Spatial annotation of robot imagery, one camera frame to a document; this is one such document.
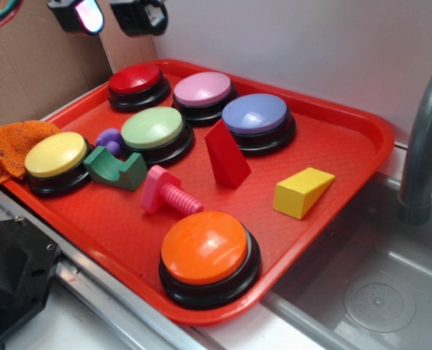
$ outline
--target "green block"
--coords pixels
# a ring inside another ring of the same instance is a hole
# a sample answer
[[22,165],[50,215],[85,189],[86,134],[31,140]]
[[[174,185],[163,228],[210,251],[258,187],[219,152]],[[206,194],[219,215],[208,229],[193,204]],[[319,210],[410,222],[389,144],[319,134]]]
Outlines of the green block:
[[133,153],[123,162],[103,146],[97,146],[85,159],[83,165],[93,181],[130,191],[136,190],[148,174],[148,168],[141,154]]

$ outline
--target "pink button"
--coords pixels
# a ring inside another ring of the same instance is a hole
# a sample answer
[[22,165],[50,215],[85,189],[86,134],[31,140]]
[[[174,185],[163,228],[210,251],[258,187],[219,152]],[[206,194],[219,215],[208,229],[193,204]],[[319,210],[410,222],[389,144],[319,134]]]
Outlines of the pink button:
[[177,102],[185,106],[207,106],[224,99],[231,92],[231,79],[222,73],[205,71],[190,75],[174,88]]

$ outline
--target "yellow button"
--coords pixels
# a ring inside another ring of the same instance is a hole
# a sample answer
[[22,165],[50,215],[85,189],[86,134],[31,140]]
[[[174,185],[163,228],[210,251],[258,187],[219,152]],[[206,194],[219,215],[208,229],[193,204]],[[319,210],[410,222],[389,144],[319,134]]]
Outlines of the yellow button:
[[56,176],[76,166],[87,151],[83,136],[72,132],[58,133],[42,140],[28,152],[25,168],[35,177]]

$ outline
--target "black button base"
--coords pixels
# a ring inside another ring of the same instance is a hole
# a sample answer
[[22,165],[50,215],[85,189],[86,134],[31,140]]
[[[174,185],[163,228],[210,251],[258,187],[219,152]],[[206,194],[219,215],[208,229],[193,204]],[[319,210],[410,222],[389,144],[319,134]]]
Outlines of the black button base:
[[144,162],[148,166],[160,165],[170,166],[183,159],[193,148],[195,144],[195,133],[192,127],[185,121],[182,130],[173,140],[168,143],[149,149],[138,149],[128,146],[124,140],[122,142],[122,156],[130,157],[132,153],[140,153]]
[[138,112],[158,105],[171,92],[171,85],[161,72],[161,76],[152,87],[138,93],[116,93],[109,88],[109,102],[112,108],[120,112]]
[[184,308],[208,310],[219,308],[240,298],[257,281],[261,267],[258,242],[246,230],[248,252],[245,261],[231,276],[213,284],[192,285],[176,280],[161,260],[159,276],[168,296]]
[[234,140],[245,156],[256,157],[269,155],[285,148],[296,135],[296,120],[288,110],[284,122],[267,133],[242,135],[232,133]]
[[231,83],[231,92],[221,101],[206,106],[186,106],[181,104],[173,96],[172,106],[193,126],[208,126],[215,124],[223,113],[224,107],[232,100],[239,97],[234,84]]
[[51,177],[35,177],[26,172],[25,178],[30,190],[38,197],[57,197],[78,190],[91,180],[90,175],[83,165],[83,161],[91,153],[93,147],[89,148],[83,158],[73,167],[62,174]]

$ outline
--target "orange sponge cloth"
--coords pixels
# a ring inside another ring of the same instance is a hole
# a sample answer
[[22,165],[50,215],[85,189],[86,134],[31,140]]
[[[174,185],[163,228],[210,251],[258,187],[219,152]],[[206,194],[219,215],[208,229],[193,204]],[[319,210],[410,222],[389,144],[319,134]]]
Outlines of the orange sponge cloth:
[[25,157],[34,145],[60,133],[56,125],[38,120],[16,122],[0,127],[0,184],[25,174]]

